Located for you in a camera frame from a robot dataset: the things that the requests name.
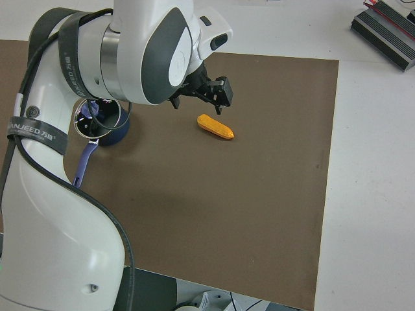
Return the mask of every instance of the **cable strap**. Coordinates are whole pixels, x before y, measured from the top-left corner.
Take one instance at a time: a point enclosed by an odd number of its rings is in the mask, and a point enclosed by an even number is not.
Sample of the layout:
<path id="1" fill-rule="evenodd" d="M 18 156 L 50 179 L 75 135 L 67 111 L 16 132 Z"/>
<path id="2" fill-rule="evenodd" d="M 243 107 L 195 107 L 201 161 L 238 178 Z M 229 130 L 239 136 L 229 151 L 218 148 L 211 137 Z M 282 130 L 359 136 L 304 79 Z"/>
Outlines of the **cable strap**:
<path id="1" fill-rule="evenodd" d="M 24 117 L 11 117 L 7 128 L 7 138 L 12 139 L 15 135 L 43 143 L 62 155 L 66 153 L 66 133 L 46 122 Z"/>
<path id="2" fill-rule="evenodd" d="M 86 89 L 78 64 L 78 33 L 80 20 L 91 13 L 77 12 L 68 17 L 59 30 L 59 61 L 62 73 L 72 91 L 79 97 L 94 99 Z"/>

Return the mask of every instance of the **red wire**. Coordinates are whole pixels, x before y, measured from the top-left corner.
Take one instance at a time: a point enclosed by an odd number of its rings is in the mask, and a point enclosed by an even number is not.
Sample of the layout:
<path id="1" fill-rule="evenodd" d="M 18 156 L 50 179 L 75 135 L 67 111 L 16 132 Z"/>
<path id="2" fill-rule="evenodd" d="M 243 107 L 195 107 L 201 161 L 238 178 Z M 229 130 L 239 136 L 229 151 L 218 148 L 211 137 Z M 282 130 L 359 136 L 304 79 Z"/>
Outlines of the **red wire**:
<path id="1" fill-rule="evenodd" d="M 385 15 L 384 13 L 382 13 L 378 8 L 376 8 L 374 5 L 371 5 L 369 3 L 366 3 L 366 1 L 363 3 L 365 6 L 367 6 L 368 8 L 371 8 L 372 10 L 374 10 L 376 13 L 378 13 L 379 15 L 382 15 L 384 18 L 386 18 L 389 22 L 391 22 L 391 24 L 393 24 L 393 26 L 395 26 L 396 28 L 398 28 L 400 31 L 402 31 L 404 34 L 406 34 L 408 37 L 410 37 L 412 40 L 415 41 L 415 37 L 410 34 L 409 32 L 407 32 L 405 29 L 403 29 L 402 27 L 400 27 L 397 23 L 395 23 L 393 20 L 391 20 L 387 15 Z"/>

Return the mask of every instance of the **white table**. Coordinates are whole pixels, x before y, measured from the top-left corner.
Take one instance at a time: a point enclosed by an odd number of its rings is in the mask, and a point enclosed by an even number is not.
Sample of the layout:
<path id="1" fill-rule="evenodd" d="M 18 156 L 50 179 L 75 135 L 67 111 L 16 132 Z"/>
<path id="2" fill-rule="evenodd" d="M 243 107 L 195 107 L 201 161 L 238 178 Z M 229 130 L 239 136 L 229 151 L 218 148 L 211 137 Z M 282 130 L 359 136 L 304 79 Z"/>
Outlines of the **white table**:
<path id="1" fill-rule="evenodd" d="M 402 73 L 352 33 L 360 0 L 205 2 L 234 29 L 224 52 L 340 60 L 315 310 L 413 310 L 415 69 Z M 112 1 L 0 0 L 0 39 L 27 40 L 56 6 Z"/>

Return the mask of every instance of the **orange corn-shaped toy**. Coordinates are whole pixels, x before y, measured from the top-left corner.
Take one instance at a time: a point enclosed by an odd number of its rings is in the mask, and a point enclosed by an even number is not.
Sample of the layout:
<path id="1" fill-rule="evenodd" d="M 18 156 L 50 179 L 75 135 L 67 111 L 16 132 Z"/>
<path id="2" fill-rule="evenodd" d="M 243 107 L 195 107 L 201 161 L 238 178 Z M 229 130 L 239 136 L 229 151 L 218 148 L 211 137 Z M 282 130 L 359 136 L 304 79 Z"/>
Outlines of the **orange corn-shaped toy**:
<path id="1" fill-rule="evenodd" d="M 232 139 L 235 137 L 230 128 L 228 128 L 226 125 L 223 125 L 219 121 L 212 119 L 208 115 L 199 115 L 197 117 L 197 124 L 204 130 L 221 136 L 222 138 Z"/>

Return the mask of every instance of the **white device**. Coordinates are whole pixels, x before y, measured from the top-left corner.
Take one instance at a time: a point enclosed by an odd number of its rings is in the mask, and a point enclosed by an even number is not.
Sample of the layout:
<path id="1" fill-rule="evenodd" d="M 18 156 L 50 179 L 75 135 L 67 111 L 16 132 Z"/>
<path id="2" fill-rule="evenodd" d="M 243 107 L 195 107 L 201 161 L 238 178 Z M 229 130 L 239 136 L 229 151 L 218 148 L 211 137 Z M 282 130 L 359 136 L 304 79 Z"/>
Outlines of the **white device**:
<path id="1" fill-rule="evenodd" d="M 195 12 L 193 0 L 114 2 L 113 15 L 79 27 L 77 60 L 62 55 L 61 41 L 52 43 L 30 93 L 17 96 L 3 170 L 1 311 L 111 311 L 115 304 L 125 263 L 119 229 L 92 198 L 66 185 L 63 155 L 48 145 L 59 137 L 43 127 L 68 133 L 84 95 L 70 70 L 77 65 L 94 97 L 159 104 L 177 98 L 185 79 L 203 73 L 203 60 L 232 36 L 217 12 Z M 209 83 L 200 96 L 218 107 L 209 92 L 226 83 Z"/>

